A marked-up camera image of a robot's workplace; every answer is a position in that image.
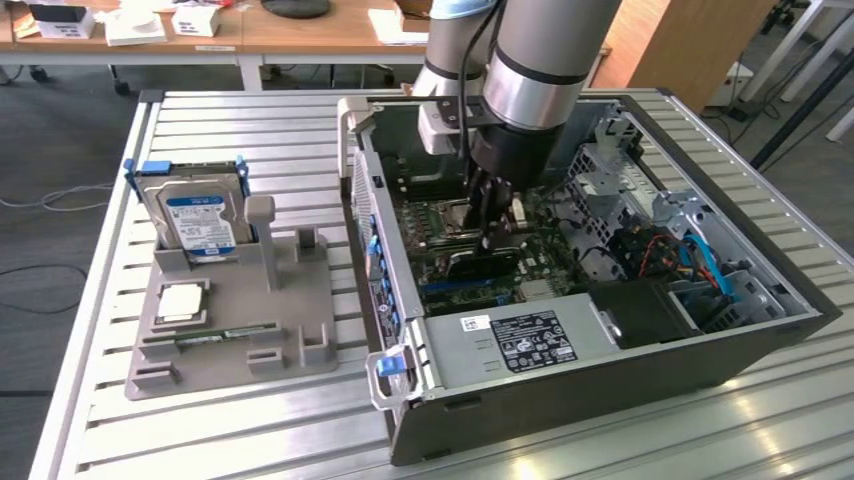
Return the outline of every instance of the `barcode sticker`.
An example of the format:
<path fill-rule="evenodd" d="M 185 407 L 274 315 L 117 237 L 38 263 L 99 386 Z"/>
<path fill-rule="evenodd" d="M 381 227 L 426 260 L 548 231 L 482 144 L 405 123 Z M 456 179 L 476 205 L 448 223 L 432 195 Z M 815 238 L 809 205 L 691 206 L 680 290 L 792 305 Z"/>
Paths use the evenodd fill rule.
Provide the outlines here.
<path fill-rule="evenodd" d="M 196 51 L 198 52 L 233 52 L 236 50 L 236 47 L 225 45 L 196 45 Z"/>
<path fill-rule="evenodd" d="M 458 319 L 462 324 L 462 331 L 472 332 L 474 330 L 484 330 L 489 328 L 489 316 L 477 315 L 474 317 L 464 317 Z"/>

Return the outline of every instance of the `wooden desk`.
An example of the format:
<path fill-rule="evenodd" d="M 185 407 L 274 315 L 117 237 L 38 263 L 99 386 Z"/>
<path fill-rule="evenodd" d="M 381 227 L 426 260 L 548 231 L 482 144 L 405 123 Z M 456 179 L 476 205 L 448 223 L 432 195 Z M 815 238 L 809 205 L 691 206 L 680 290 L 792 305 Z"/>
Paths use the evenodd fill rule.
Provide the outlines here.
<path fill-rule="evenodd" d="M 70 0 L 71 5 L 90 7 L 101 11 L 111 11 L 118 8 L 117 0 Z M 14 4 L 11 8 L 13 19 L 27 13 L 25 5 Z M 168 42 L 149 43 L 145 45 L 127 45 L 123 47 L 107 47 L 103 36 L 103 25 L 95 24 L 91 38 L 82 40 L 66 40 L 62 38 L 43 38 L 41 34 L 15 39 L 14 49 L 25 52 L 49 53 L 103 53 L 123 54 L 172 54 L 193 53 L 210 54 L 222 51 L 237 52 L 242 40 L 242 14 L 233 8 L 222 10 L 220 14 L 220 27 L 214 37 L 193 37 L 176 35 L 172 29 L 172 14 L 160 15 Z"/>
<path fill-rule="evenodd" d="M 0 1 L 0 50 L 10 50 L 13 45 L 10 14 L 5 2 Z"/>
<path fill-rule="evenodd" d="M 424 46 L 382 45 L 376 40 L 368 9 L 390 9 L 392 0 L 334 0 L 332 10 L 309 20 L 281 18 L 248 0 L 244 12 L 242 51 L 292 54 L 416 54 Z"/>

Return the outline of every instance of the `hard drive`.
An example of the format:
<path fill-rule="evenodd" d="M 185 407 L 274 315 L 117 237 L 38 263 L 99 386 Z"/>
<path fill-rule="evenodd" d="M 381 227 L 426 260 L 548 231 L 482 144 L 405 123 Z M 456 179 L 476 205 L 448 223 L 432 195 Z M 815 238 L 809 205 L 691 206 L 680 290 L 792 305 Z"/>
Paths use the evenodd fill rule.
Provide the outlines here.
<path fill-rule="evenodd" d="M 253 241 L 242 209 L 242 160 L 205 164 L 148 161 L 127 177 L 157 230 L 162 249 L 182 249 L 192 263 L 222 261 Z"/>

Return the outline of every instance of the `red cable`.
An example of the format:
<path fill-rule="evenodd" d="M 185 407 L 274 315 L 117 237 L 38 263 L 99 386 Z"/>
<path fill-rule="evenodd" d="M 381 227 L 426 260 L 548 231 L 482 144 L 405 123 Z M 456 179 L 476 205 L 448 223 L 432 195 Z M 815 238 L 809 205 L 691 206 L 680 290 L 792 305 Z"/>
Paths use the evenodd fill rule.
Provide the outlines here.
<path fill-rule="evenodd" d="M 667 235 L 655 235 L 649 243 L 645 245 L 645 253 L 643 254 L 643 262 L 640 262 L 640 273 L 637 273 L 637 277 L 641 277 L 645 273 L 645 264 L 649 261 L 649 253 L 652 253 L 652 245 L 655 244 L 655 240 L 659 238 L 669 238 Z"/>
<path fill-rule="evenodd" d="M 705 268 L 699 267 L 699 273 L 703 278 L 708 280 L 708 283 L 711 283 L 712 287 L 717 288 L 717 282 L 715 281 L 715 277 L 711 275 L 711 272 Z"/>

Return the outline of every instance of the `wooden cabinet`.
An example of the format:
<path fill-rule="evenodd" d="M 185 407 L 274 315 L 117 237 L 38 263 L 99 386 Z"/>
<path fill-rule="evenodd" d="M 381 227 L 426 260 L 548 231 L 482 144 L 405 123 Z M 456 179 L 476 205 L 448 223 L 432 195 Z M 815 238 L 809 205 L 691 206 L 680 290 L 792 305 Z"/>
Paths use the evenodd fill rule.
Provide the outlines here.
<path fill-rule="evenodd" d="M 623 0 L 592 86 L 663 87 L 700 111 L 776 0 Z"/>

